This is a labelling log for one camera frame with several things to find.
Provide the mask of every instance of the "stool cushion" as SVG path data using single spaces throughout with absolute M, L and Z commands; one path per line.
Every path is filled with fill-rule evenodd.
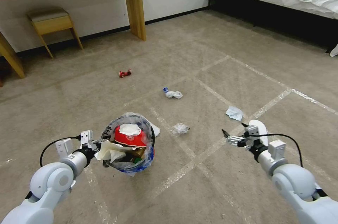
M 49 8 L 29 11 L 27 13 L 27 16 L 33 22 L 54 19 L 54 18 L 66 16 L 66 15 L 68 15 L 68 13 L 61 7 L 49 7 Z

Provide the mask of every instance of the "wooden stool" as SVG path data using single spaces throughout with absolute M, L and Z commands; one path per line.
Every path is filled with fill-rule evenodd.
M 76 33 L 74 24 L 69 14 L 64 9 L 60 7 L 52 7 L 42 10 L 35 10 L 28 12 L 27 16 L 51 58 L 54 57 L 42 38 L 42 35 L 44 34 L 70 29 L 74 39 L 77 40 L 80 48 L 83 49 L 79 36 Z

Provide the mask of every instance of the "baseboard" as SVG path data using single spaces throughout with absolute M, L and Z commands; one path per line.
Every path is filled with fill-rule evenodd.
M 195 13 L 195 12 L 198 12 L 198 11 L 203 11 L 203 10 L 206 10 L 206 9 L 208 9 L 208 7 L 201 7 L 199 9 L 194 9 L 194 10 L 186 11 L 186 12 L 183 12 L 183 13 L 173 14 L 173 15 L 161 17 L 161 18 L 154 19 L 154 20 L 149 20 L 149 21 L 146 21 L 145 24 L 148 25 L 148 24 L 159 22 L 159 21 L 164 21 L 164 20 L 180 17 L 180 16 L 183 16 L 183 15 Z M 119 27 L 119 28 L 112 29 L 112 30 L 107 30 L 107 31 L 83 36 L 83 37 L 80 37 L 80 39 L 82 41 L 85 41 L 85 40 L 89 40 L 89 39 L 94 39 L 94 38 L 110 35 L 110 34 L 117 33 L 117 32 L 122 32 L 122 31 L 129 30 L 129 29 L 130 29 L 130 26 L 128 25 L 128 26 Z M 62 42 L 58 42 L 58 43 L 54 43 L 54 44 L 49 44 L 48 46 L 52 50 L 58 50 L 58 49 L 64 49 L 64 48 L 72 45 L 73 43 L 76 43 L 76 41 L 71 39 L 71 40 L 66 40 L 66 41 L 62 41 Z M 17 53 L 17 55 L 19 57 L 22 57 L 22 56 L 26 56 L 28 54 L 34 54 L 34 53 L 43 52 L 43 51 L 45 51 L 45 47 L 40 46 L 40 47 L 37 47 L 37 48 L 20 51 L 20 52 Z

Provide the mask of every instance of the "red candy wrapper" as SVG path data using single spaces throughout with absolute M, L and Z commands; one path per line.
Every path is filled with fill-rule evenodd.
M 120 71 L 119 75 L 120 75 L 120 78 L 131 75 L 131 69 L 129 68 L 128 71 L 126 71 L 126 72 Z

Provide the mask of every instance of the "black cable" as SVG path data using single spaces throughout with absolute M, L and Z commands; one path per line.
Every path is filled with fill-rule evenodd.
M 43 154 L 45 153 L 45 151 L 47 150 L 47 148 L 49 148 L 52 144 L 54 144 L 54 143 L 56 143 L 56 142 L 58 142 L 58 141 L 60 141 L 60 140 L 68 139 L 68 138 L 72 138 L 72 139 L 75 138 L 75 139 L 77 139 L 77 140 L 81 140 L 81 135 L 78 135 L 78 136 L 76 136 L 76 137 L 67 137 L 67 138 L 57 139 L 57 140 L 55 140 L 55 141 L 49 143 L 49 144 L 42 150 L 42 152 L 41 152 L 41 155 L 40 155 L 40 167 L 43 166 L 43 165 L 42 165 L 42 158 L 43 158 Z
M 253 136 L 253 137 L 283 136 L 283 137 L 287 137 L 287 138 L 291 139 L 296 144 L 296 147 L 297 147 L 297 150 L 298 150 L 298 153 L 299 153 L 300 166 L 303 167 L 302 153 L 300 152 L 299 145 L 298 145 L 297 141 L 294 140 L 293 138 L 291 138 L 290 136 L 285 135 L 285 134 L 280 134 L 280 133 L 269 133 L 269 134 L 262 134 L 262 135 L 250 135 L 250 136 Z

